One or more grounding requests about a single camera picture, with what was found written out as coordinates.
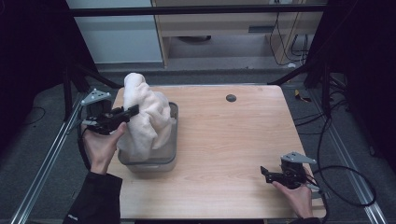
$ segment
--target black jacket sleeve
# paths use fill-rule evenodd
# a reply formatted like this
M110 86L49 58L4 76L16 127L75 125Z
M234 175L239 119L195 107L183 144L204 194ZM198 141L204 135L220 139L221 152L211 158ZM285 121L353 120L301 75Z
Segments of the black jacket sleeve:
M119 224L122 179L89 172L64 224Z
M299 218L292 221L290 224L320 224L320 219L317 217Z

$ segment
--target desk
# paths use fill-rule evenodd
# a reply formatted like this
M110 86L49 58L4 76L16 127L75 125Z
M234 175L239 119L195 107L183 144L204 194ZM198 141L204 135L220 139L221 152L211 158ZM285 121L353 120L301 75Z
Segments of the desk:
M177 165L134 174L117 155L108 172L123 179L121 218L285 218L284 196L265 183L260 166L280 172L280 156L304 154L278 86L152 87L178 105ZM233 94L236 101L226 101ZM123 89L114 106L122 105ZM314 214L323 217L321 199Z

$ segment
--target hand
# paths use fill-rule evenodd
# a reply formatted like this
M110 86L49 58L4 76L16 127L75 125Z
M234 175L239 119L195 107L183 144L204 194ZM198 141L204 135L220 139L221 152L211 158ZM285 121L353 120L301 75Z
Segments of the hand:
M120 124L119 128L111 135L102 135L86 130L83 136L85 148L91 159L91 172L99 175L107 173L108 165L117 150L117 142L125 133L126 123Z
M276 181L273 182L273 185L286 196L291 208L298 217L308 218L314 216L312 213L311 189L305 185L301 185L297 189L288 189Z

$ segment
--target white towel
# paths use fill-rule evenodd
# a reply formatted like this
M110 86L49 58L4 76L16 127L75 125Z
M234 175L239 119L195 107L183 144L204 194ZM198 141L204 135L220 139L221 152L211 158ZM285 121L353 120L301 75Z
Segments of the white towel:
M139 105L139 114L131 117L117 146L131 158L145 161L151 150L162 147L169 139L172 129L169 102L163 93L152 91L140 74L129 74L124 86L124 109Z

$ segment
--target gray plastic bin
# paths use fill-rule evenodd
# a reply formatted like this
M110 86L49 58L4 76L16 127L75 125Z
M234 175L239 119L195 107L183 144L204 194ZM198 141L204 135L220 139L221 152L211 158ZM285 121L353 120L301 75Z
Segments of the gray plastic bin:
M151 150L149 159L141 161L131 159L125 152L119 150L119 160L126 165L132 172L165 172L171 171L177 162L177 123L178 107L175 103L169 102L171 108L172 124L171 135L168 142L161 148Z

